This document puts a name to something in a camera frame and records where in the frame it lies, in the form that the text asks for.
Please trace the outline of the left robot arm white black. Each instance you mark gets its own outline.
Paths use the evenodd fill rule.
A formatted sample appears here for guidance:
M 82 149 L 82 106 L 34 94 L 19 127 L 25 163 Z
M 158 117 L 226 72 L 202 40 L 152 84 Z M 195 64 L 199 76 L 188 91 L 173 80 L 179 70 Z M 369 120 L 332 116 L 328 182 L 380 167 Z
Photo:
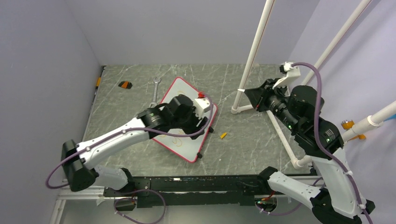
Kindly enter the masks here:
M 100 163 L 107 157 L 134 144 L 158 135 L 179 138 L 198 138 L 205 133 L 213 116 L 214 104 L 208 96 L 190 99 L 186 95 L 173 97 L 140 112 L 126 124 L 93 140 L 76 143 L 68 140 L 62 145 L 61 167 L 71 191 L 78 192 L 90 186 L 109 187 L 122 196 L 134 190 L 134 181 L 126 168 L 106 168 Z M 183 134 L 170 130 L 181 129 Z

